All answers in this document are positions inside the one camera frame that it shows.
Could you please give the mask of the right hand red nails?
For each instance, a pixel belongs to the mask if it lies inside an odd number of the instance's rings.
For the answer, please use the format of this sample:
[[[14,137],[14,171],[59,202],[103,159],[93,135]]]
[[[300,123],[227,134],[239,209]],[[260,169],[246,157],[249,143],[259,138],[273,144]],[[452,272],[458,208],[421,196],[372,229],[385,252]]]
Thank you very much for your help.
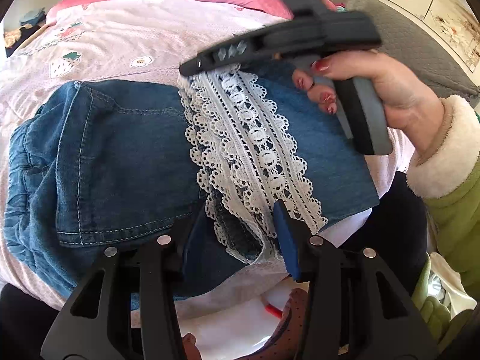
[[[314,77],[347,80],[365,77],[383,103],[387,125],[403,131],[418,152],[429,148],[443,123],[444,106],[434,91],[396,59],[377,51],[344,51],[320,59],[308,72],[295,70],[298,89],[326,114],[338,110],[333,88],[316,84]]]

